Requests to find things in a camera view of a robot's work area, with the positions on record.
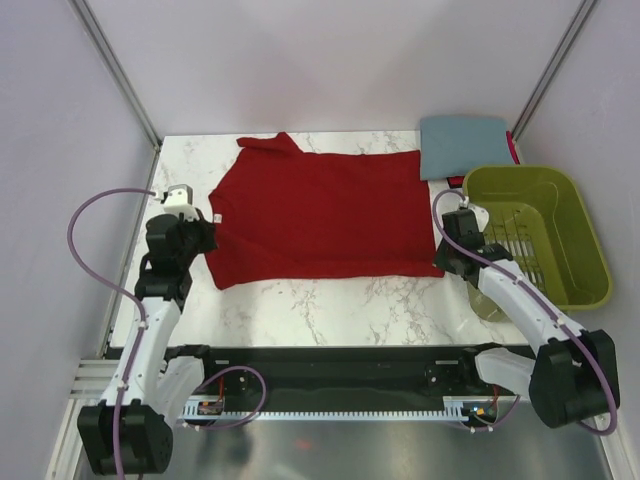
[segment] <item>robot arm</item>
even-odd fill
[[[517,280],[444,241],[438,248],[436,265],[462,276],[493,300],[523,333],[535,355],[535,359],[526,358],[495,344],[472,348],[478,379],[529,399],[540,419],[552,428],[606,413],[609,407],[602,386],[582,353],[559,327],[563,324],[598,361],[619,407],[611,337],[602,330],[586,331],[547,300],[503,246],[485,244],[476,217],[483,220],[477,207],[465,205],[442,216],[444,230],[458,245],[502,267]],[[544,306],[534,300],[531,292],[540,297]],[[558,320],[552,320],[549,312]]]
[[[95,473],[116,473],[113,416],[123,373],[135,352],[121,402],[119,446],[126,473],[161,473],[173,449],[173,428],[192,392],[204,379],[202,360],[180,357],[161,374],[163,359],[191,288],[195,257],[216,248],[215,226],[193,207],[190,187],[169,188],[165,213],[146,224],[149,252],[140,265],[135,296],[147,318],[136,318],[120,362],[98,405],[83,407],[78,430]],[[143,335],[138,335],[141,326]]]

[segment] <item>blue towel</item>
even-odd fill
[[[420,180],[466,175],[483,165],[513,165],[504,119],[442,115],[420,121]]]

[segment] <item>white marble surface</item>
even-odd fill
[[[418,148],[417,132],[299,133],[303,150],[338,153],[391,153]],[[207,199],[235,161],[238,135],[180,136],[165,139],[154,190],[186,183],[194,202],[211,219]],[[432,182],[431,196],[447,188]],[[442,211],[455,208],[445,197]],[[145,220],[162,213],[150,200]],[[440,241],[436,235],[436,244]],[[126,286],[133,290],[137,266],[147,251],[139,232]],[[268,280],[219,291],[203,257],[195,260],[193,286],[170,345],[363,346],[448,345],[488,341],[525,343],[511,323],[481,321],[471,310],[464,282],[437,278],[353,278]],[[137,311],[123,300],[111,337],[122,347]]]

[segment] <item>green basket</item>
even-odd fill
[[[611,297],[611,275],[573,181],[554,168],[486,166],[472,170],[463,189],[489,211],[487,242],[504,246],[528,279],[565,312],[591,310]],[[469,300],[485,320],[506,319],[469,285]]]

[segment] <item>purple cable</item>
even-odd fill
[[[449,235],[447,235],[447,233],[444,231],[444,228],[440,224],[440,219],[438,218],[438,212],[436,210],[436,207],[438,205],[438,201],[447,193],[454,193],[454,194],[458,195],[461,199],[463,199],[463,200],[465,199],[464,194],[462,194],[462,192],[459,192],[457,190],[443,190],[442,192],[438,193],[436,195],[436,197],[433,199],[433,204],[431,206],[431,215],[433,217],[433,222],[435,223],[438,232],[440,232],[440,235],[442,235],[442,238],[449,245],[451,245],[453,248],[458,250],[460,253],[463,253],[464,255],[468,256],[469,258],[472,258],[472,259],[474,259],[474,260],[476,260],[476,261],[478,261],[478,262],[480,262],[480,263],[482,263],[484,265],[487,265],[488,267],[496,269],[497,271],[502,273],[504,276],[506,276],[507,278],[512,280],[516,285],[519,285],[525,292],[527,292],[527,294],[538,305],[540,305],[540,307],[545,311],[545,313],[547,315],[549,315],[549,318],[553,322],[557,322],[559,317],[556,314],[556,312],[529,285],[527,285],[526,283],[520,282],[518,277],[516,275],[514,275],[513,273],[511,273],[506,268],[503,268],[500,265],[497,265],[497,264],[495,264],[495,263],[493,263],[493,262],[491,262],[491,261],[489,261],[489,260],[487,260],[485,258],[482,258],[480,255],[477,255],[474,252],[471,252],[471,251],[467,250],[466,248],[461,247],[456,242],[454,242],[453,239]],[[618,410],[616,408],[615,398],[613,397],[613,392],[611,391],[611,387],[609,386],[609,382],[607,381],[607,378],[605,377],[604,372],[602,371],[602,368],[600,368],[600,365],[598,364],[598,361],[591,354],[591,352],[584,345],[584,343],[582,343],[582,341],[578,337],[576,337],[573,334],[573,332],[571,332],[571,330],[566,325],[561,324],[559,326],[560,326],[560,329],[565,333],[565,335],[567,335],[567,337],[569,337],[569,339],[578,347],[580,352],[584,355],[584,358],[586,358],[587,362],[589,362],[589,365],[591,366],[591,368],[593,369],[594,373],[596,374],[596,377],[598,377],[598,381],[600,382],[600,386],[602,387],[602,390],[604,391],[605,397],[607,399],[607,406],[609,408],[609,414],[611,415],[609,426],[607,428],[605,428],[604,430],[597,430],[597,429],[591,427],[590,425],[585,424],[584,422],[580,422],[579,425],[584,427],[587,431],[589,431],[589,432],[591,432],[593,434],[596,434],[596,435],[601,435],[601,436],[611,435],[615,431],[615,429],[616,429],[616,427],[618,425]],[[513,407],[502,418],[503,419],[506,418],[508,416],[508,414],[511,413],[512,410],[513,410]]]
[[[138,310],[140,310],[140,319],[144,320],[147,317],[144,305],[140,300],[138,300],[132,293],[128,292],[124,288],[116,285],[113,282],[110,282],[102,275],[93,271],[85,262],[80,258],[78,254],[78,250],[76,249],[75,243],[73,241],[73,229],[76,226],[76,222],[78,221],[78,217],[84,212],[84,210],[91,204],[100,200],[101,198],[107,197],[109,195],[115,195],[116,193],[143,193],[145,195],[155,195],[154,192],[149,190],[144,190],[142,188],[115,188],[113,190],[107,190],[105,192],[94,195],[89,200],[84,202],[71,216],[71,220],[69,221],[69,226],[67,228],[67,245],[69,245],[69,251],[73,256],[73,259],[80,265],[80,267],[89,274],[90,277],[96,279],[103,285],[106,285],[110,289],[124,295],[125,297],[131,299]],[[127,380],[129,380],[129,375],[131,374],[131,369],[133,368],[133,362],[135,360],[136,354],[138,353],[138,349],[140,348],[140,342],[142,341],[142,335],[144,334],[144,327],[138,329],[138,333],[136,335],[135,341],[133,342],[133,347],[131,348],[131,353],[129,358],[127,359],[127,363],[125,364],[124,370],[122,372],[122,383],[126,384]],[[122,466],[122,455],[120,453],[120,411],[122,409],[122,400],[124,397],[124,388],[118,388],[118,394],[116,395],[116,403],[113,409],[113,457],[116,464],[116,474],[118,475],[119,480],[125,480],[124,476],[124,468]]]
[[[224,369],[220,370],[218,373],[216,373],[215,375],[213,375],[213,376],[209,377],[207,380],[205,380],[205,382],[202,385],[200,385],[198,388],[196,388],[195,392],[197,392],[198,390],[201,390],[201,389],[205,388],[207,385],[210,385],[211,383],[215,382],[218,378],[222,377],[223,375],[226,375],[229,372],[237,372],[239,370],[253,373],[256,376],[256,378],[258,379],[258,381],[260,382],[260,385],[262,386],[262,397],[260,397],[260,401],[258,402],[258,406],[256,406],[256,408],[254,408],[253,411],[249,415],[247,415],[246,417],[238,420],[237,422],[229,423],[227,425],[200,426],[200,429],[215,431],[215,430],[227,430],[229,428],[239,427],[240,425],[244,425],[245,423],[249,423],[251,420],[253,420],[253,418],[258,413],[260,413],[260,410],[262,410],[262,407],[264,406],[264,402],[267,400],[267,382],[264,381],[264,377],[262,375],[260,375],[260,372],[258,372],[255,368],[252,368],[252,367],[249,367],[249,366],[246,366],[246,365],[237,365],[237,366],[227,367],[227,368],[224,368]]]
[[[511,416],[511,414],[515,411],[516,405],[518,405],[518,403],[520,403],[520,395],[516,396],[516,399],[513,401],[513,403],[509,407],[509,410],[507,410],[507,413],[505,413],[502,417],[496,420],[496,422],[493,425],[487,425],[486,427],[473,427],[473,432],[471,433],[490,432],[495,430],[496,427],[499,427],[502,423],[504,423],[507,420],[507,418]],[[459,430],[470,430],[470,427],[458,425],[457,423],[450,423],[449,425]]]

